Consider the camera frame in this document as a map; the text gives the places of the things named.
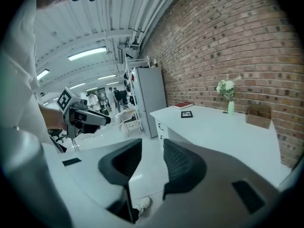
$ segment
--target shoe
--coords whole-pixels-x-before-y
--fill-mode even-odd
[[[135,209],[138,209],[138,217],[140,217],[143,214],[143,211],[148,208],[150,205],[151,199],[149,197],[142,198],[139,203],[135,206]]]

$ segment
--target hand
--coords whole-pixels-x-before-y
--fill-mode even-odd
[[[46,123],[47,129],[62,129],[67,130],[67,125],[63,120],[63,114],[59,110],[45,108],[39,105],[40,111],[42,113],[44,122]]]

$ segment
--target white flowers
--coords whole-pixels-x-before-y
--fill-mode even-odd
[[[221,80],[216,88],[217,92],[225,97],[228,101],[232,101],[234,96],[234,81],[240,79],[237,77],[235,79],[229,80],[228,75],[226,75],[226,80]]]

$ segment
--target green vase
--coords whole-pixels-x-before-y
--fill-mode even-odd
[[[234,112],[234,101],[229,101],[228,104],[228,115],[232,116]]]

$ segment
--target cardboard box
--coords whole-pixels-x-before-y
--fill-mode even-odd
[[[247,111],[246,123],[269,129],[271,123],[270,107],[250,105]]]

